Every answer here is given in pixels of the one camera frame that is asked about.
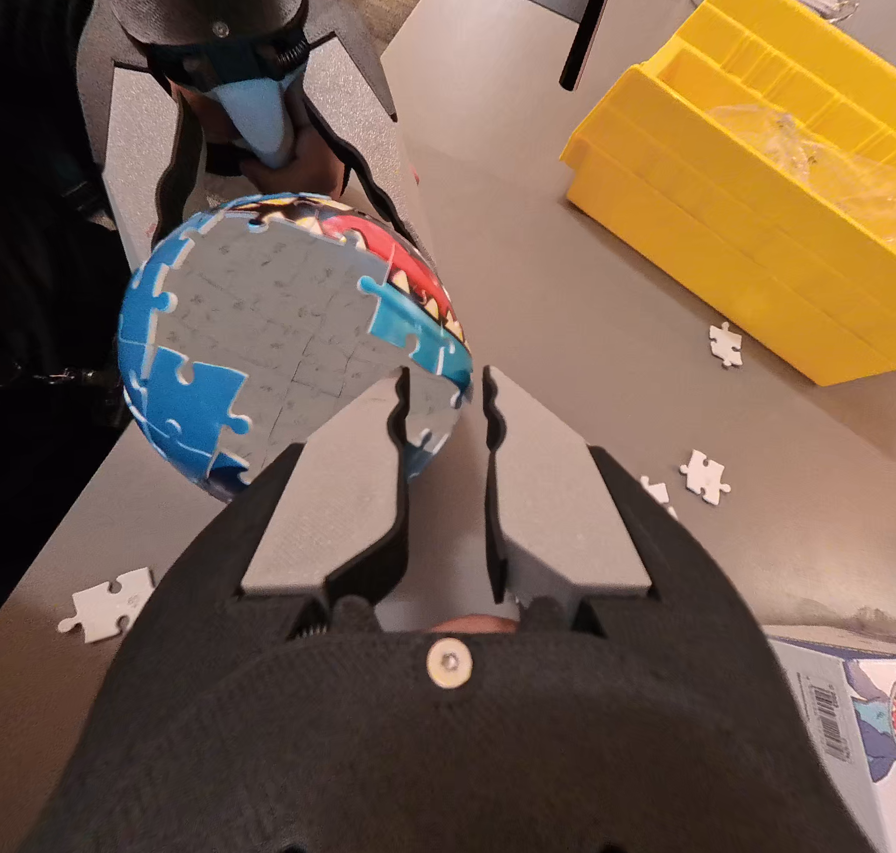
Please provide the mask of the cardboard puzzle box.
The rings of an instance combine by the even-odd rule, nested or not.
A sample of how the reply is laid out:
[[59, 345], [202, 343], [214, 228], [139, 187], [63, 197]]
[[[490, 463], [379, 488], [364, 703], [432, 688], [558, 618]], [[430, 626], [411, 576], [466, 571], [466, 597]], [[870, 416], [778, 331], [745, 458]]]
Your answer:
[[895, 655], [769, 635], [816, 751], [877, 851], [895, 850]]

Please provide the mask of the person's right hand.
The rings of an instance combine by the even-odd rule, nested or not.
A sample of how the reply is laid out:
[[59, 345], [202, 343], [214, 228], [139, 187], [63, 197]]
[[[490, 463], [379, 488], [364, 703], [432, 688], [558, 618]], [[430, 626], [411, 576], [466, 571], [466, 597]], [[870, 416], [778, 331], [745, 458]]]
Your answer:
[[508, 617], [470, 614], [438, 623], [428, 628], [426, 632], [452, 636], [513, 634], [518, 627], [519, 622]]

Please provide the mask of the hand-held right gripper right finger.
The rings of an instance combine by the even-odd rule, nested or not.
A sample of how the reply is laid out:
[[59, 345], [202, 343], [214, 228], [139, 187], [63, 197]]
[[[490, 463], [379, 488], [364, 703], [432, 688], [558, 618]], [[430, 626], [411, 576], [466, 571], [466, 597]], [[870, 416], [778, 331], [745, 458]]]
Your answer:
[[585, 439], [495, 366], [487, 418], [487, 573], [494, 600], [639, 598], [651, 580]]

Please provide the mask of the white puzzle piece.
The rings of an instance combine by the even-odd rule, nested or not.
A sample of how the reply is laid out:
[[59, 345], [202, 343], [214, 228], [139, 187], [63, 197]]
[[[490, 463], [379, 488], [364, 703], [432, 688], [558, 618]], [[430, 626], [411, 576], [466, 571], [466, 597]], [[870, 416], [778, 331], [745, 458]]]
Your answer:
[[678, 521], [678, 514], [670, 502], [670, 497], [664, 482], [652, 483], [648, 476], [640, 478], [643, 489], [658, 503], [668, 514]]
[[679, 465], [687, 490], [714, 507], [720, 505], [723, 495], [731, 492], [730, 484], [723, 479], [724, 470], [724, 465], [698, 449], [692, 449], [688, 461]]
[[728, 321], [709, 327], [709, 344], [711, 354], [726, 369], [743, 366], [742, 336], [734, 332]]
[[85, 644], [104, 642], [129, 630], [154, 591], [151, 568], [120, 574], [114, 583], [105, 581], [73, 593], [74, 615], [61, 620], [56, 631], [65, 635], [80, 627]]

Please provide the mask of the person's left hand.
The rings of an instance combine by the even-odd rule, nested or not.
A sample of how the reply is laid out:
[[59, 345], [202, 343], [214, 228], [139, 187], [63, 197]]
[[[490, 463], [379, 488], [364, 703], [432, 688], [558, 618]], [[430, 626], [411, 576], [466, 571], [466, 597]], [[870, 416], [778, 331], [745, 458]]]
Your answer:
[[244, 177], [266, 195], [311, 194], [340, 200], [346, 180], [344, 164], [313, 126], [295, 137], [293, 155], [281, 168], [269, 168], [256, 158], [240, 163]]

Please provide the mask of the yellow plastic bin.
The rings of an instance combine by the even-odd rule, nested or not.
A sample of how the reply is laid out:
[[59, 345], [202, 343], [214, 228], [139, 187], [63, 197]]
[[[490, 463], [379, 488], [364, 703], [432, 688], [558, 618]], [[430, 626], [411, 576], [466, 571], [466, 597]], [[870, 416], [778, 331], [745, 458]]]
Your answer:
[[572, 132], [567, 199], [820, 386], [894, 371], [894, 245], [709, 116], [894, 166], [894, 67], [795, 0], [704, 0]]

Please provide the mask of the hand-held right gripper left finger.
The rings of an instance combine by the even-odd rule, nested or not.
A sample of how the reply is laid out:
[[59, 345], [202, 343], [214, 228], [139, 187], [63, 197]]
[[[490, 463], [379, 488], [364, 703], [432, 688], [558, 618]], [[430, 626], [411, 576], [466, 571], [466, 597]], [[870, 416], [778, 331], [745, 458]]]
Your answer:
[[241, 580], [248, 595], [380, 603], [409, 561], [404, 469], [409, 369], [397, 368], [312, 433]]

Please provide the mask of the clear plastic bag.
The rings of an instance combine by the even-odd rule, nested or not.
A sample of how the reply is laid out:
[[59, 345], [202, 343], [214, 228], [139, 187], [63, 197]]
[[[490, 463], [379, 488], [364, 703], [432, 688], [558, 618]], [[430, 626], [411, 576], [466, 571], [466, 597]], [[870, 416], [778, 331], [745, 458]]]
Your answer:
[[792, 115], [756, 105], [719, 106], [709, 116], [775, 167], [883, 242], [895, 243], [895, 168], [850, 154]]

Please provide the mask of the blue puzzle ball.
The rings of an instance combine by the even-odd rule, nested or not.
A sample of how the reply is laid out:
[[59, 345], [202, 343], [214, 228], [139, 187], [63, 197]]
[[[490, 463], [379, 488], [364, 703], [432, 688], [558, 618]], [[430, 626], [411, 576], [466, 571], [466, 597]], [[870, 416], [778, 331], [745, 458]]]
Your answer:
[[408, 478], [473, 396], [433, 260], [324, 196], [246, 196], [185, 220], [134, 272], [117, 344], [140, 431], [224, 503], [393, 370], [409, 370]]

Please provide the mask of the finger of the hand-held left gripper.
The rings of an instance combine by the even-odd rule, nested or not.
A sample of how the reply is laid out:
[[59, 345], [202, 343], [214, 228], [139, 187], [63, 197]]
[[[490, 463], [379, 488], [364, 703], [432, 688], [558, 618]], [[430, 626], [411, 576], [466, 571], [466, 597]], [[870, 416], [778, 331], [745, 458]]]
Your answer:
[[296, 93], [308, 122], [357, 176], [376, 214], [436, 268], [418, 182], [399, 125], [341, 41], [311, 50]]
[[180, 94], [117, 67], [103, 180], [132, 271], [182, 222], [207, 207], [205, 135]]

